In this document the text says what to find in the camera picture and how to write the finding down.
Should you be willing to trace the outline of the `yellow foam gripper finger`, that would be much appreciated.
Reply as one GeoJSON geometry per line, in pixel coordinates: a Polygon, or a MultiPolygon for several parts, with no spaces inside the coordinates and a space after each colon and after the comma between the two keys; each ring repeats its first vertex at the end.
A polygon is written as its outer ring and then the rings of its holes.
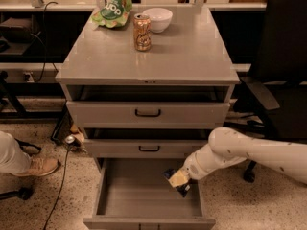
{"type": "Polygon", "coordinates": [[[170,178],[168,179],[173,188],[182,186],[189,180],[190,176],[185,170],[171,171],[170,178]]]}

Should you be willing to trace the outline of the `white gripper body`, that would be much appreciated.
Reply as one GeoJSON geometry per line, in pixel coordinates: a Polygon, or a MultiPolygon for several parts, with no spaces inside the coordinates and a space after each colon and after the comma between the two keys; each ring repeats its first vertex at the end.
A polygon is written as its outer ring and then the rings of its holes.
{"type": "Polygon", "coordinates": [[[195,152],[185,159],[180,170],[189,179],[201,180],[207,176],[207,172],[199,164],[195,152]]]}

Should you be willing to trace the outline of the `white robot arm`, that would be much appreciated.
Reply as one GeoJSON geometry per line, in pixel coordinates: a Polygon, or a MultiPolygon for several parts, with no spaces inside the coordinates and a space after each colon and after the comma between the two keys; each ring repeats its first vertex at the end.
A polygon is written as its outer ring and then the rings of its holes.
{"type": "Polygon", "coordinates": [[[184,195],[191,179],[203,179],[246,159],[307,183],[306,144],[253,138],[229,127],[215,128],[207,144],[192,152],[180,169],[169,169],[163,174],[184,195]]]}

